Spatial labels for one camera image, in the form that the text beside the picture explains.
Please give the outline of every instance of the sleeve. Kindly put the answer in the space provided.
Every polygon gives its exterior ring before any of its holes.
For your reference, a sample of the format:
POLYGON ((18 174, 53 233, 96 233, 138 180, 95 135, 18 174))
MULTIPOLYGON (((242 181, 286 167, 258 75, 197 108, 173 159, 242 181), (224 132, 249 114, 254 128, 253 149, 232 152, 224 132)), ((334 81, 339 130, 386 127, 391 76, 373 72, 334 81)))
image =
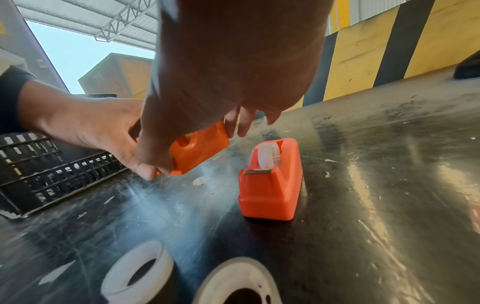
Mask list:
POLYGON ((36 79, 30 72, 10 66, 0 76, 0 134, 25 132, 18 119, 20 91, 30 80, 36 79))

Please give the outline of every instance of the sky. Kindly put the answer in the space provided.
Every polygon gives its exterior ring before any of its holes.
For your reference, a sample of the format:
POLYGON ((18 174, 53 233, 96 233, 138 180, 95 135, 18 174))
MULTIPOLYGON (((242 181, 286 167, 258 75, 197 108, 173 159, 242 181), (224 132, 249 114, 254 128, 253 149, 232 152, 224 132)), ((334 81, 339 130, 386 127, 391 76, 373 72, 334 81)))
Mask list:
POLYGON ((83 94, 78 79, 110 53, 153 59, 155 53, 27 21, 41 47, 72 94, 83 94))

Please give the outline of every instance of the black object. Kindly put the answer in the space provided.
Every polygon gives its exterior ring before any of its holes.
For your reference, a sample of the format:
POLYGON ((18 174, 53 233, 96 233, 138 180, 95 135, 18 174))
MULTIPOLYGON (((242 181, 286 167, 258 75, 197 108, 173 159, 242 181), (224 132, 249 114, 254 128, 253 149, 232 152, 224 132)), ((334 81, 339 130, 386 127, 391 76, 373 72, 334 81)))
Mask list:
POLYGON ((468 79, 480 77, 480 51, 463 60, 455 68, 453 78, 468 79))
POLYGON ((0 214, 16 218, 77 193, 125 170, 108 152, 67 163, 48 137, 36 133, 0 138, 0 214))

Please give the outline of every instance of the finger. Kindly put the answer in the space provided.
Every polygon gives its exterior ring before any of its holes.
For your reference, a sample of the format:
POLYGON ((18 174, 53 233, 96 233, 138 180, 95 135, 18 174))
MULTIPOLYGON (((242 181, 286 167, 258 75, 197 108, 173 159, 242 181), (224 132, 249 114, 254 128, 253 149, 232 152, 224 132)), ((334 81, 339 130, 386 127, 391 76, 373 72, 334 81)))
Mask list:
POLYGON ((117 137, 112 137, 112 140, 108 142, 106 150, 113 154, 120 163, 138 174, 141 178, 152 180, 156 175, 157 169, 140 162, 135 157, 136 146, 135 141, 130 135, 125 133, 117 137))
POLYGON ((240 106, 237 106, 225 115, 225 130, 228 134, 228 138, 232 138, 235 134, 235 128, 237 127, 239 113, 240 106))
POLYGON ((244 137, 247 134, 256 115, 256 109, 246 109, 244 107, 240 108, 240 122, 238 124, 237 131, 238 136, 244 137))
POLYGON ((265 112, 265 122, 269 126, 280 117, 281 112, 265 112))
POLYGON ((158 140, 152 141, 144 132, 141 132, 135 156, 142 163, 158 168, 161 173, 170 174, 174 169, 170 146, 171 144, 161 144, 158 140))

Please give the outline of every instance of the white tape roll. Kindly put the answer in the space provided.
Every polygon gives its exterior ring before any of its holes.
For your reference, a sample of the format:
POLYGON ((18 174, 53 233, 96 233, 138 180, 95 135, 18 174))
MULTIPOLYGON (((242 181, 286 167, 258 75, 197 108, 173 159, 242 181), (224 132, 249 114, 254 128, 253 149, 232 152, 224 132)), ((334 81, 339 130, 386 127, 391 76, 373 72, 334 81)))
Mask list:
POLYGON ((258 165, 260 169, 273 169, 280 164, 280 148, 276 142, 258 146, 258 165))
POLYGON ((262 304, 282 304, 268 269, 249 257, 232 258, 215 268, 203 281, 193 304, 223 304, 233 292, 243 288, 255 291, 262 304))
POLYGON ((102 295, 114 304, 144 304, 165 285, 174 268, 174 261, 159 241, 148 241, 122 256, 106 274, 101 284, 102 295), (132 276, 148 261, 153 266, 138 281, 128 286, 132 276))

